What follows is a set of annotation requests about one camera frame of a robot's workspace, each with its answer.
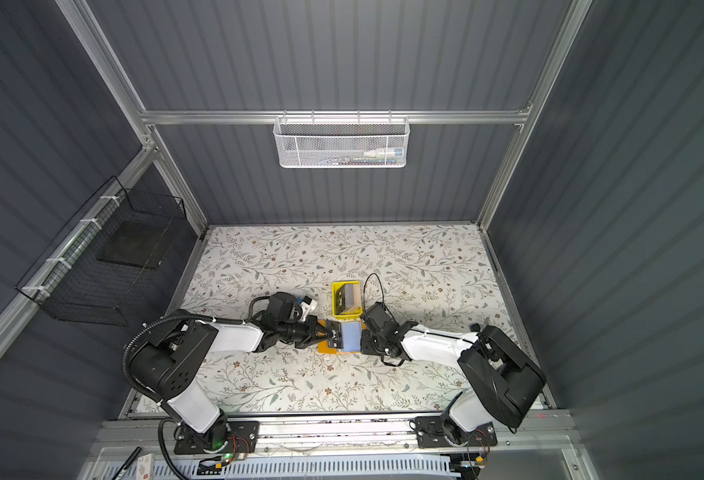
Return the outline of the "yellow leather card holder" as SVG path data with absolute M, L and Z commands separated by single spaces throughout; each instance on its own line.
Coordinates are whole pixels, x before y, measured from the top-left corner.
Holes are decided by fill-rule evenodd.
M 320 354 L 340 355 L 361 352 L 362 332 L 365 329 L 360 321 L 339 322 L 336 320 L 321 321 L 328 330 L 327 340 L 318 344 Z

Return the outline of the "yellow plastic card tray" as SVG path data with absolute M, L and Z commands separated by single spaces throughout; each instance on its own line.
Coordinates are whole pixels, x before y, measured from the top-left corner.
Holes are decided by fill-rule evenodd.
M 332 284 L 332 314 L 339 320 L 358 319 L 363 313 L 362 285 L 359 281 Z

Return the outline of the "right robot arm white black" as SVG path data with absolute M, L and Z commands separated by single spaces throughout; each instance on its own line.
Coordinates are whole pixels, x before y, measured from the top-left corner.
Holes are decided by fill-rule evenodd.
M 453 368 L 469 388 L 451 401 L 437 431 L 463 444 L 480 427 L 495 421 L 514 431 L 520 427 L 546 386 L 546 375 L 500 328 L 475 325 L 466 334 L 429 329 L 415 321 L 399 323 L 377 302 L 362 315 L 361 347 L 390 367 L 427 361 Z

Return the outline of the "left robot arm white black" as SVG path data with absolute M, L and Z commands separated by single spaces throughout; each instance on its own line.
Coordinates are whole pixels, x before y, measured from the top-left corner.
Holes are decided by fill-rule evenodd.
M 307 349 L 330 338 L 315 301 L 277 292 L 251 300 L 244 319 L 178 309 L 148 324 L 125 346 L 121 370 L 131 387 L 170 418 L 206 437 L 226 435 L 226 414 L 197 381 L 212 352 L 263 353 L 277 343 Z

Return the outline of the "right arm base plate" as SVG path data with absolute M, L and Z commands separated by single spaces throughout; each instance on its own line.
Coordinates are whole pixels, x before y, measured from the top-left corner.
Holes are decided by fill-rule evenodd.
M 490 448 L 498 445 L 492 422 L 472 431 L 465 431 L 453 420 L 438 415 L 417 416 L 409 421 L 420 448 L 471 447 Z

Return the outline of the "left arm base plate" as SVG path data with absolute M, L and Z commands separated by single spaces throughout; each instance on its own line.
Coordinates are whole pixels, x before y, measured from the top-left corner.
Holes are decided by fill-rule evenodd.
M 255 452 L 261 424 L 217 421 L 206 433 L 182 423 L 174 433 L 176 455 L 250 454 Z

